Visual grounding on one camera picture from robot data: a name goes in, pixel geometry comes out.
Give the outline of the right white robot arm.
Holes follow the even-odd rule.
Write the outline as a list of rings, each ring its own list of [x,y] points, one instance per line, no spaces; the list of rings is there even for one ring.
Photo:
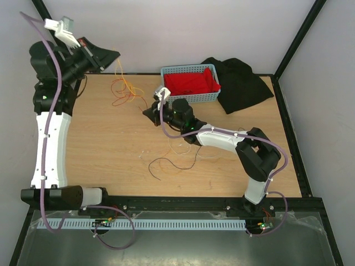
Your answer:
[[[262,209],[262,201],[273,176],[288,163],[284,150],[271,142],[259,128],[232,131],[214,127],[197,119],[185,99],[175,100],[172,105],[156,100],[143,111],[143,115],[155,126],[168,125],[180,133],[173,136],[163,130],[171,139],[182,137],[191,145],[215,147],[237,155],[248,176],[242,208],[250,216]]]

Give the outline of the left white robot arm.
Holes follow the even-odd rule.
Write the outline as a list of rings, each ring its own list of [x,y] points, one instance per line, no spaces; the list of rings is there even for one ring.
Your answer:
[[[21,200],[32,208],[74,210],[91,205],[106,214],[111,201],[104,188],[68,185],[66,144],[79,83],[86,73],[100,73],[119,57],[119,52],[97,47],[81,37],[76,48],[62,48],[52,42],[34,43],[31,66],[37,74],[33,97],[38,128],[38,148],[31,185],[21,190]]]

